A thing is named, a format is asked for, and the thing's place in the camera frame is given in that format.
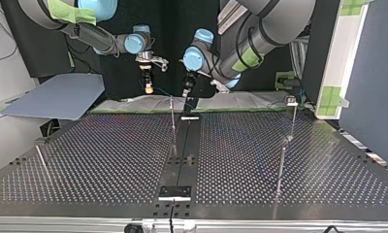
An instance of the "metal bracket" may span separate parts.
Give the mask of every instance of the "metal bracket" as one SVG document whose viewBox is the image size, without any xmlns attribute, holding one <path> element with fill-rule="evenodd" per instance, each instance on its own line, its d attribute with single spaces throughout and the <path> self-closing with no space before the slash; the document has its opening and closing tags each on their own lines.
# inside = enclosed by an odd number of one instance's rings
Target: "metal bracket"
<svg viewBox="0 0 388 233">
<path fill-rule="evenodd" d="M 339 100 L 339 105 L 343 108 L 348 108 L 349 107 L 349 101 L 344 99 L 344 98 L 340 98 Z"/>
<path fill-rule="evenodd" d="M 187 220 L 184 223 L 184 229 L 182 230 L 182 233 L 196 233 L 197 232 L 197 225 L 195 224 L 194 220 Z"/>
<path fill-rule="evenodd" d="M 191 201 L 191 186 L 162 186 L 159 201 Z"/>
</svg>

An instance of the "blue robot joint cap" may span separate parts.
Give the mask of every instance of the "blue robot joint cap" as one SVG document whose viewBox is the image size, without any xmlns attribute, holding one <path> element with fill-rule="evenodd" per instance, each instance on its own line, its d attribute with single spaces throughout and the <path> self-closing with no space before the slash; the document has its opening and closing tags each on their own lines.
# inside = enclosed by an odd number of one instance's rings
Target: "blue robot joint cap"
<svg viewBox="0 0 388 233">
<path fill-rule="evenodd" d="M 125 39 L 124 47 L 128 52 L 137 54 L 146 49 L 146 40 L 142 35 L 130 34 Z"/>
<path fill-rule="evenodd" d="M 194 38 L 212 44 L 212 41 L 214 40 L 214 34 L 212 34 L 212 32 L 208 31 L 207 29 L 200 28 L 195 32 Z"/>
<path fill-rule="evenodd" d="M 150 33 L 149 26 L 148 25 L 144 25 L 144 24 L 135 25 L 135 26 L 133 26 L 133 32 L 146 32 L 146 33 Z"/>
<path fill-rule="evenodd" d="M 199 71 L 204 65 L 204 55 L 196 47 L 189 47 L 184 54 L 182 60 L 185 68 L 190 71 Z"/>
</svg>

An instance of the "black cable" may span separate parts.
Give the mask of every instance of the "black cable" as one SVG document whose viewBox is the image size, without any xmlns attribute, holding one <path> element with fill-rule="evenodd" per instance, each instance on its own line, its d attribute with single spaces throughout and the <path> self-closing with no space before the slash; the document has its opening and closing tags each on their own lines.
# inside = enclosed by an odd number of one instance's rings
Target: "black cable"
<svg viewBox="0 0 388 233">
<path fill-rule="evenodd" d="M 171 233 L 174 233 L 174 225 L 173 225 L 174 203 L 175 203 L 175 201 L 173 201 L 173 207 L 171 208 L 170 219 L 169 219 L 169 222 L 170 222 L 170 232 Z"/>
<path fill-rule="evenodd" d="M 74 48 L 70 45 L 70 43 L 69 43 L 69 41 L 68 41 L 68 39 L 67 39 L 67 35 L 64 35 L 64 40 L 65 40 L 65 42 L 66 42 L 66 45 L 67 45 L 68 49 L 69 49 L 69 50 L 72 50 L 72 51 L 75 52 L 75 53 L 83 54 L 83 53 L 88 52 L 88 51 L 91 49 L 91 46 L 88 46 L 87 49 L 85 49 L 84 51 L 78 51 L 78 50 L 74 49 Z"/>
<path fill-rule="evenodd" d="M 254 52 L 254 54 L 257 56 L 258 58 L 258 65 L 255 66 L 255 69 L 257 69 L 258 67 L 260 67 L 260 65 L 262 64 L 263 62 L 263 57 L 260 55 L 260 53 L 258 52 L 257 48 L 255 48 L 254 46 L 254 42 L 252 41 L 252 32 L 254 31 L 255 27 L 249 27 L 248 28 L 248 33 L 247 33 L 247 38 L 248 38 L 248 43 L 249 43 L 249 46 L 251 47 L 252 51 Z"/>
<path fill-rule="evenodd" d="M 331 230 L 335 230 L 337 233 L 343 233 L 342 231 L 339 231 L 334 225 L 331 225 L 325 229 L 324 233 L 329 233 Z"/>
<path fill-rule="evenodd" d="M 5 59 L 7 59 L 9 57 L 12 57 L 14 54 L 16 54 L 16 50 L 17 50 L 17 46 L 15 47 L 15 49 L 13 50 L 12 53 L 10 53 L 10 54 L 8 54 L 6 56 L 0 57 L 0 60 L 5 60 Z"/>
<path fill-rule="evenodd" d="M 248 69 L 256 69 L 258 68 L 260 65 L 256 65 L 256 66 L 250 66 L 248 65 L 244 60 L 243 60 L 243 57 L 242 55 L 240 54 L 240 48 L 239 48 L 239 43 L 240 43 L 240 36 L 242 34 L 242 31 L 243 31 L 243 28 L 245 27 L 245 24 L 246 22 L 249 20 L 249 18 L 251 17 L 252 13 L 248 13 L 248 15 L 244 18 L 244 20 L 242 21 L 242 24 L 240 25 L 240 28 L 239 30 L 237 31 L 237 36 L 236 36 L 236 53 L 237 53 L 237 57 L 239 58 L 240 62 L 242 63 L 242 65 L 244 65 L 246 68 Z"/>
<path fill-rule="evenodd" d="M 90 72 L 92 71 L 92 72 L 94 72 L 94 73 L 96 73 L 96 74 L 100 74 L 98 71 L 94 70 L 88 62 L 86 62 L 86 61 L 84 61 L 83 59 L 77 57 L 75 54 L 71 54 L 71 55 L 72 55 L 73 59 L 75 59 L 75 60 L 81 62 L 82 64 L 84 64 L 84 65 L 88 68 L 87 73 L 90 73 Z"/>
<path fill-rule="evenodd" d="M 314 110 L 316 110 L 315 105 L 314 105 L 314 104 L 312 103 L 312 101 L 309 99 L 308 94 L 307 94 L 307 91 L 306 91 L 306 89 L 305 89 L 304 86 L 303 86 L 303 82 L 300 80 L 300 78 L 298 77 L 298 75 L 297 75 L 296 79 L 297 79 L 298 82 L 300 83 L 301 89 L 303 89 L 303 90 L 306 92 L 306 98 L 307 98 L 309 104 L 312 106 L 312 108 L 313 108 Z"/>
<path fill-rule="evenodd" d="M 209 67 L 209 73 L 208 73 L 208 75 L 209 75 L 213 80 L 215 80 L 215 78 L 214 78 L 214 76 L 213 76 L 213 74 L 212 74 L 212 71 L 214 70 L 214 68 L 215 68 L 215 72 L 217 72 L 217 74 L 218 74 L 219 76 L 221 76 L 222 78 L 224 78 L 224 79 L 226 79 L 226 80 L 229 80 L 229 81 L 238 80 L 238 79 L 236 79 L 236 78 L 229 78 L 229 77 L 226 77 L 224 74 L 222 74 L 221 70 L 218 70 L 218 67 L 216 66 L 216 64 L 218 63 L 218 61 L 219 61 L 219 59 L 220 59 L 220 58 L 219 58 L 219 53 L 218 53 L 216 62 L 214 62 L 214 56 L 212 57 L 212 68 L 211 68 L 209 59 L 206 57 L 206 55 L 203 53 L 203 51 L 202 51 L 200 48 L 196 47 L 196 46 L 191 46 L 191 47 L 197 48 L 197 49 L 201 52 L 201 54 L 203 55 L 204 59 L 206 60 L 207 66 Z"/>
</svg>

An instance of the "black panel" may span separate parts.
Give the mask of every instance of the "black panel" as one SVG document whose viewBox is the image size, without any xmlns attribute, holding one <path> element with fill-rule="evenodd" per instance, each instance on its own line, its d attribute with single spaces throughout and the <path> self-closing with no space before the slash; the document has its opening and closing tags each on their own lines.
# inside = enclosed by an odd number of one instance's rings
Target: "black panel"
<svg viewBox="0 0 388 233">
<path fill-rule="evenodd" d="M 340 125 L 388 162 L 388 1 L 369 6 Z"/>
<path fill-rule="evenodd" d="M 32 78 L 71 72 L 61 32 L 45 29 L 31 20 L 18 1 L 1 0 L 1 6 Z"/>
<path fill-rule="evenodd" d="M 170 94 L 182 94 L 185 68 L 178 60 L 182 58 L 199 27 L 205 27 L 216 34 L 217 14 L 218 1 L 215 0 L 118 1 L 115 16 L 99 25 L 113 34 L 123 34 L 131 32 L 135 24 L 148 24 L 152 37 L 156 38 L 153 50 L 170 61 L 167 73 L 157 68 L 154 70 L 154 85 Z M 111 99 L 144 94 L 139 84 L 141 74 L 134 61 L 135 55 L 123 54 L 119 59 L 102 56 L 100 60 L 106 91 Z M 197 88 L 203 90 L 203 96 L 211 97 L 215 88 L 204 79 L 198 80 Z M 163 94 L 159 90 L 155 90 L 155 93 Z"/>
<path fill-rule="evenodd" d="M 317 0 L 312 15 L 303 85 L 308 98 L 316 102 L 327 64 L 340 0 Z"/>
</svg>

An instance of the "cable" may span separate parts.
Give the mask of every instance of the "cable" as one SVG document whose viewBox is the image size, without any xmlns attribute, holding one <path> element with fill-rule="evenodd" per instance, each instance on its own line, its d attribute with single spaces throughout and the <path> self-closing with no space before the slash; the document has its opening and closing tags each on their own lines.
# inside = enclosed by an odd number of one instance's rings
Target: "cable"
<svg viewBox="0 0 388 233">
<path fill-rule="evenodd" d="M 342 231 L 339 231 L 334 225 L 331 225 L 325 229 L 324 233 L 329 233 L 331 230 L 335 230 L 337 233 L 343 233 Z"/>
<path fill-rule="evenodd" d="M 0 13 L 3 14 L 3 16 L 4 16 L 4 11 L 1 8 L 0 8 Z M 14 39 L 13 34 L 7 30 L 7 28 L 1 23 L 1 21 L 0 21 L 0 27 L 16 43 L 16 40 Z M 0 60 L 4 60 L 4 59 L 7 59 L 9 57 L 12 57 L 14 54 L 16 54 L 17 49 L 18 49 L 18 46 L 16 45 L 14 50 L 12 51 L 12 53 L 10 53 L 10 54 L 8 54 L 6 56 L 0 57 Z"/>
<path fill-rule="evenodd" d="M 74 48 L 70 45 L 70 43 L 68 42 L 68 39 L 67 39 L 67 35 L 64 35 L 64 40 L 65 40 L 65 42 L 66 42 L 66 45 L 67 45 L 68 49 L 74 51 L 75 53 L 83 54 L 83 53 L 88 52 L 88 51 L 91 49 L 91 46 L 88 46 L 84 51 L 78 51 L 78 50 L 74 49 Z"/>
<path fill-rule="evenodd" d="M 174 225 L 173 225 L 173 211 L 174 211 L 174 204 L 175 204 L 176 201 L 173 201 L 173 206 L 171 208 L 171 212 L 170 212 L 170 219 L 169 219 L 169 222 L 170 222 L 170 232 L 171 233 L 174 233 Z"/>
<path fill-rule="evenodd" d="M 294 55 L 293 55 L 294 52 L 293 52 L 291 46 L 290 46 L 290 54 L 291 54 L 291 64 L 292 64 L 292 66 L 293 66 L 293 70 L 295 71 L 296 78 L 297 78 L 298 82 L 300 83 L 300 87 L 301 87 L 301 89 L 304 90 L 304 93 L 306 94 L 306 98 L 307 98 L 309 104 L 312 106 L 312 108 L 313 108 L 314 110 L 316 110 L 315 105 L 312 103 L 312 101 L 311 101 L 311 100 L 309 99 L 309 97 L 308 97 L 307 91 L 306 91 L 306 89 L 305 89 L 304 86 L 303 86 L 303 82 L 301 81 L 299 75 L 297 74 L 297 67 L 296 67 L 296 64 L 295 64 L 294 58 L 293 58 L 293 57 L 294 57 Z"/>
<path fill-rule="evenodd" d="M 248 69 L 257 69 L 260 64 L 256 65 L 256 66 L 250 66 L 248 65 L 244 60 L 243 60 L 243 57 L 242 55 L 240 54 L 240 48 L 239 48 L 239 43 L 240 43 L 240 36 L 242 34 L 242 31 L 243 31 L 243 28 L 245 27 L 245 24 L 246 22 L 249 20 L 249 18 L 252 16 L 252 13 L 248 13 L 248 15 L 244 18 L 244 20 L 242 21 L 242 24 L 240 25 L 240 28 L 239 30 L 237 31 L 237 36 L 236 36 L 236 53 L 237 53 L 237 57 L 239 58 L 240 62 L 242 63 L 242 65 L 244 65 L 246 68 Z M 255 55 L 257 55 L 257 57 L 261 57 L 260 54 L 258 52 L 255 52 L 255 50 L 252 49 L 255 53 Z"/>
<path fill-rule="evenodd" d="M 248 33 L 247 33 L 247 38 L 248 38 L 248 43 L 252 49 L 252 51 L 254 52 L 254 54 L 257 56 L 258 58 L 258 65 L 255 66 L 255 69 L 257 69 L 258 67 L 261 66 L 261 64 L 263 63 L 263 57 L 260 55 L 260 53 L 258 52 L 258 49 L 255 48 L 254 46 L 254 42 L 252 41 L 252 32 L 254 31 L 255 27 L 249 27 L 248 28 Z"/>
<path fill-rule="evenodd" d="M 88 68 L 87 73 L 91 73 L 91 71 L 92 71 L 92 72 L 94 72 L 94 73 L 96 73 L 96 74 L 100 74 L 100 72 L 98 72 L 98 71 L 96 71 L 95 69 L 93 69 L 93 68 L 91 67 L 91 65 L 90 65 L 88 62 L 86 62 L 85 60 L 79 58 L 76 54 L 73 53 L 73 51 L 74 51 L 75 53 L 85 53 L 85 52 L 87 52 L 87 51 L 91 48 L 91 46 L 89 46 L 89 47 L 87 48 L 87 50 L 85 50 L 84 52 L 78 52 L 78 51 L 75 50 L 73 47 L 71 47 L 71 45 L 70 45 L 70 43 L 68 42 L 67 37 L 66 37 L 65 35 L 64 35 L 64 40 L 65 40 L 65 43 L 66 43 L 66 45 L 67 45 L 67 48 L 68 48 L 68 50 L 69 50 L 71 56 L 73 57 L 73 59 L 74 59 L 74 60 L 77 60 L 77 61 L 79 61 L 79 62 L 81 62 L 83 65 L 85 65 L 85 66 Z M 73 70 L 71 70 L 71 73 L 73 73 L 75 70 L 76 70 L 76 67 L 74 67 Z"/>
</svg>

